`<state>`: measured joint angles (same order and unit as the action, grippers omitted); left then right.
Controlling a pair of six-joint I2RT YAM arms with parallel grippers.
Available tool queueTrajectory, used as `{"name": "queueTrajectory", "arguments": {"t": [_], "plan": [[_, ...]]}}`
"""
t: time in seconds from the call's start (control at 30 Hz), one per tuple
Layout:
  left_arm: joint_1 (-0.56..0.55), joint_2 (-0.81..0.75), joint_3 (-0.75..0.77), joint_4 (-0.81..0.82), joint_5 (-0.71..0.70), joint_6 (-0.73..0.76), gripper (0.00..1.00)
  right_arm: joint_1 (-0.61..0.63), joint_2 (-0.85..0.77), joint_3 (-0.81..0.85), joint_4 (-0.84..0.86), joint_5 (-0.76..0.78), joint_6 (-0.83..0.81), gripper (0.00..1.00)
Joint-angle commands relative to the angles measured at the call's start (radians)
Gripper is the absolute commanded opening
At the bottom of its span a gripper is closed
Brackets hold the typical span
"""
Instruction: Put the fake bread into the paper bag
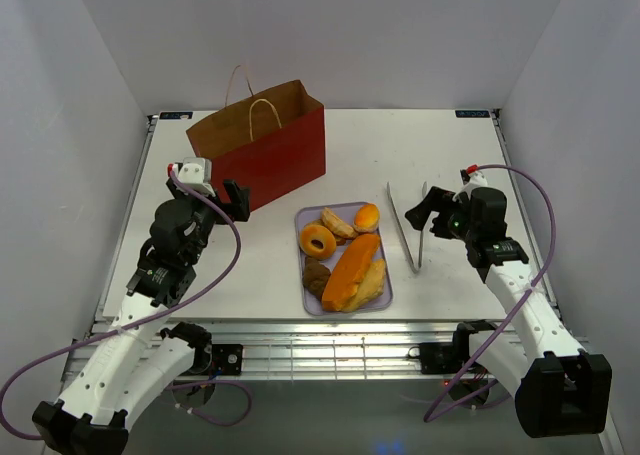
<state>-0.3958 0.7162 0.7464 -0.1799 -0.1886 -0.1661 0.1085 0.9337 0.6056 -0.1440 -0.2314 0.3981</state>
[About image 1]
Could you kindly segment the round orange bun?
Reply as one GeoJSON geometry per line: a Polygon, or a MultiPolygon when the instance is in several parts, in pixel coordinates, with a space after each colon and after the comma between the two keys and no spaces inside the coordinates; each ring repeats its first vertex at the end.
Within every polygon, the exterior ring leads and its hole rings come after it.
{"type": "Polygon", "coordinates": [[[372,233],[378,229],[380,211],[375,204],[364,204],[355,214],[353,228],[358,233],[372,233]]]}

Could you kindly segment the metal tongs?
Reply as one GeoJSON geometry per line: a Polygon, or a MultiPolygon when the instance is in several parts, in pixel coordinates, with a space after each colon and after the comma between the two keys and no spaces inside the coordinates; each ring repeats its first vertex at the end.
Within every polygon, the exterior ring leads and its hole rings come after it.
{"type": "Polygon", "coordinates": [[[409,246],[406,234],[404,232],[400,217],[399,217],[399,213],[398,210],[396,208],[396,204],[394,202],[394,198],[393,198],[393,194],[392,194],[392,189],[391,189],[391,185],[389,182],[386,183],[386,196],[387,196],[387,201],[389,203],[390,206],[390,210],[391,210],[391,214],[393,217],[393,221],[394,221],[394,225],[399,237],[399,241],[401,244],[401,247],[403,249],[406,261],[409,265],[409,268],[411,270],[411,272],[413,274],[419,274],[421,272],[422,269],[422,265],[423,265],[423,249],[424,249],[424,232],[421,231],[420,232],[420,236],[419,236],[419,245],[418,245],[418,251],[417,251],[417,255],[413,256],[413,253],[411,251],[411,248],[409,246]]]}

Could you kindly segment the orange donut bread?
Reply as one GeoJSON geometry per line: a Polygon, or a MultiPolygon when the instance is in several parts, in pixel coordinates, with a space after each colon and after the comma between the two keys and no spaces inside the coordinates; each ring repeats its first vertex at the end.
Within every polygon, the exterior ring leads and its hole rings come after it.
{"type": "Polygon", "coordinates": [[[299,234],[301,250],[316,260],[326,260],[336,251],[334,235],[324,226],[307,225],[299,234]]]}

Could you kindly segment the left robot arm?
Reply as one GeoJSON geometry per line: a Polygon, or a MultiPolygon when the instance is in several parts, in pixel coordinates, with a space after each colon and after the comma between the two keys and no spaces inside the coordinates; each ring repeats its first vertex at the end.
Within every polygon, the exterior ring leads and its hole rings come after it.
{"type": "Polygon", "coordinates": [[[217,224],[250,216],[249,191],[226,180],[222,202],[205,185],[169,178],[172,194],[155,211],[149,237],[110,327],[78,377],[54,402],[41,402],[32,421],[60,454],[120,454],[149,404],[182,374],[212,371],[211,335],[180,322],[165,328],[196,277],[194,270],[217,224]]]}

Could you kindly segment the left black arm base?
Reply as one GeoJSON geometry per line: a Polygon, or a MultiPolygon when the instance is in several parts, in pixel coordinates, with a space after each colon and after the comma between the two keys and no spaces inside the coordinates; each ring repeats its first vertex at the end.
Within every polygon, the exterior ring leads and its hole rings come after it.
{"type": "Polygon", "coordinates": [[[180,322],[174,328],[160,331],[163,340],[179,338],[193,351],[193,360],[183,375],[240,375],[242,371],[242,344],[215,343],[205,328],[191,323],[180,322]]]}

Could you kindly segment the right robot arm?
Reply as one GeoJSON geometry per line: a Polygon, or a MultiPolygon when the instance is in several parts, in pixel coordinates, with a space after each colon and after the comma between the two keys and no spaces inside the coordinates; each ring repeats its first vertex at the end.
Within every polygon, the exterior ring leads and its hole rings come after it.
{"type": "Polygon", "coordinates": [[[501,325],[463,322],[453,335],[459,372],[454,387],[480,364],[513,397],[516,415],[532,438],[599,434],[608,412],[612,368],[569,333],[534,275],[521,245],[506,233],[507,200],[490,187],[469,185],[460,193],[438,187],[405,217],[416,229],[432,226],[444,239],[458,239],[470,265],[506,312],[501,325]]]}

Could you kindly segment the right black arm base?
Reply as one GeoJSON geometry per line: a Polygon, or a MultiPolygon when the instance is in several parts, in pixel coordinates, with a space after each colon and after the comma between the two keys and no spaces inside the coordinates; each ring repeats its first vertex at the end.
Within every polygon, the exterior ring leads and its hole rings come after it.
{"type": "Polygon", "coordinates": [[[494,331],[497,325],[487,320],[461,322],[448,342],[423,342],[409,350],[408,358],[420,362],[423,375],[457,373],[474,353],[470,348],[471,335],[494,331]]]}

